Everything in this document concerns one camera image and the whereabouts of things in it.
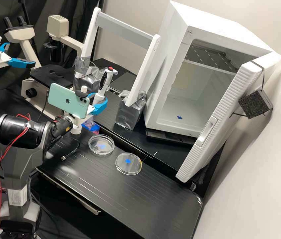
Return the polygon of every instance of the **smartphone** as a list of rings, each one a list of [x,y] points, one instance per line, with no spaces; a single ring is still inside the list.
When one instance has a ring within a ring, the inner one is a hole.
[[[74,91],[56,83],[52,83],[50,86],[48,102],[81,119],[86,117],[88,105],[90,104],[89,98],[80,98],[75,95]]]

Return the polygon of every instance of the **black foam block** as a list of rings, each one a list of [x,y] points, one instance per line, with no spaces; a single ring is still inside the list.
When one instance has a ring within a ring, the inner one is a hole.
[[[238,100],[246,116],[251,119],[273,108],[273,105],[263,90],[257,90]]]

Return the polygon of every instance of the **petri dish lid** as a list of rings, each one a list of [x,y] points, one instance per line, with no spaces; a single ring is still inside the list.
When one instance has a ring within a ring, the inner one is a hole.
[[[93,153],[98,155],[110,154],[115,148],[114,141],[111,137],[104,134],[92,136],[88,141],[88,146]]]
[[[135,154],[121,153],[117,156],[115,165],[118,171],[127,175],[135,175],[141,171],[142,162]]]

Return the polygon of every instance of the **black tabletop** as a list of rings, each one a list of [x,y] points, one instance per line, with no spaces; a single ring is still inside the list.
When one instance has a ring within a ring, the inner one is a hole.
[[[124,151],[115,146],[109,155],[93,154],[88,146],[93,135],[85,129],[80,135],[71,135],[81,142],[78,151],[64,161],[59,157],[46,161],[39,171],[143,238],[190,239],[202,208],[201,199],[146,163],[137,175],[119,172],[115,160]],[[61,140],[51,153],[64,147],[67,142]]]

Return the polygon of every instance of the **gray robotic arm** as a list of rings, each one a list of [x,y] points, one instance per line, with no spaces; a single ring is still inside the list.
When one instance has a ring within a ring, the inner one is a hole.
[[[2,159],[3,187],[8,201],[0,209],[0,238],[35,238],[40,221],[40,207],[29,200],[27,182],[32,170],[43,163],[46,152],[73,128],[71,119],[60,116],[52,122],[35,122],[21,117],[0,118],[0,157],[13,140],[26,128],[26,133],[11,146]]]

